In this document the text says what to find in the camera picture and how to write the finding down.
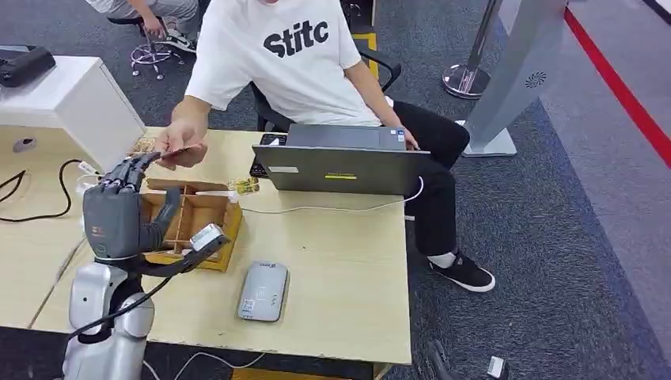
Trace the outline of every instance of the black pants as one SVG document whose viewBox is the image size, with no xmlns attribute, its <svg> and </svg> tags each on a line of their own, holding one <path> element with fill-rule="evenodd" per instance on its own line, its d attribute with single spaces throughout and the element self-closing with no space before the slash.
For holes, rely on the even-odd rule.
<svg viewBox="0 0 671 380">
<path fill-rule="evenodd" d="M 457 214 L 454 177 L 449 170 L 470 136 L 452 120 L 412 104 L 394 101 L 394 111 L 419 147 L 429 150 L 432 158 L 420 170 L 424 180 L 422 194 L 408 202 L 406 209 L 415 216 L 417 249 L 427 256 L 453 252 L 457 247 Z"/>
</svg>

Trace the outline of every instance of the person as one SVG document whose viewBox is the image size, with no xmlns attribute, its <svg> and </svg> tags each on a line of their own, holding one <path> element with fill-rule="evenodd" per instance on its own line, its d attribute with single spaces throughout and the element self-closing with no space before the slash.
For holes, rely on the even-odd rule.
<svg viewBox="0 0 671 380">
<path fill-rule="evenodd" d="M 429 150 L 423 192 L 406 206 L 415 216 L 417 248 L 434 271 L 463 288 L 494 287 L 494 276 L 457 246 L 449 170 L 468 145 L 468 132 L 435 113 L 385 98 L 354 45 L 338 0 L 212 2 L 184 99 L 154 144 L 160 152 L 193 148 L 159 164 L 175 169 L 203 160 L 208 113 L 213 107 L 225 110 L 252 81 L 275 111 L 298 123 L 403 128 L 408 149 Z"/>
<path fill-rule="evenodd" d="M 108 18 L 142 17 L 146 32 L 165 44 L 195 53 L 200 27 L 198 0 L 86 0 Z M 175 20 L 175 28 L 165 28 L 159 17 Z"/>
</svg>

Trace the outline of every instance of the red floor stripe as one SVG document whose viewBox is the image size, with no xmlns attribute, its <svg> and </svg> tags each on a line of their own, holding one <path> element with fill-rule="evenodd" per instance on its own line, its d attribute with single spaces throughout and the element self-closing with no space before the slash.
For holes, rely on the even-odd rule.
<svg viewBox="0 0 671 380">
<path fill-rule="evenodd" d="M 589 38 L 587 32 L 570 9 L 567 8 L 564 18 L 575 38 L 578 39 L 592 64 L 597 68 L 597 71 L 615 94 L 617 100 L 620 101 L 624 110 L 627 111 L 634 124 L 646 136 L 646 139 L 648 139 L 650 145 L 657 151 L 662 160 L 671 168 L 671 139 L 669 139 L 648 111 L 636 99 L 627 85 L 624 84 L 622 78 L 620 78 L 615 69 L 604 57 L 594 41 Z"/>
</svg>

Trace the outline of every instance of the wooden compartment box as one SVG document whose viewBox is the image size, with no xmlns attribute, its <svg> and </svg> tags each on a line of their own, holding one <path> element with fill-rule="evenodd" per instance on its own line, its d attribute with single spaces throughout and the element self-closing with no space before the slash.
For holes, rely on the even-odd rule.
<svg viewBox="0 0 671 380">
<path fill-rule="evenodd" d="M 209 223 L 220 226 L 224 234 L 231 240 L 198 268 L 215 269 L 225 272 L 229 266 L 233 246 L 237 238 L 238 230 L 242 221 L 242 210 L 240 204 L 229 202 L 226 196 L 197 196 L 196 192 L 226 191 L 224 184 L 211 184 L 207 182 L 189 182 L 180 180 L 147 180 L 147 187 L 152 190 L 166 190 L 178 187 L 181 190 L 181 207 L 165 234 L 162 251 L 146 253 L 146 258 L 152 263 L 171 264 L 178 261 L 183 255 L 191 250 L 189 239 Z M 142 194 L 142 214 L 146 222 L 154 219 L 163 205 L 165 194 L 144 193 Z"/>
</svg>

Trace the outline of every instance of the white sock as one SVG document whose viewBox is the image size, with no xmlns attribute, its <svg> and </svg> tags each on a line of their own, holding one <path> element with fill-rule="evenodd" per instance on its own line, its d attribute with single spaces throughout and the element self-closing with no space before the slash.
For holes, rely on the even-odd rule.
<svg viewBox="0 0 671 380">
<path fill-rule="evenodd" d="M 454 253 L 447 252 L 444 255 L 440 256 L 429 256 L 428 259 L 430 262 L 436 264 L 437 266 L 441 268 L 449 268 L 454 264 L 454 261 L 456 260 L 457 256 L 454 255 Z"/>
</svg>

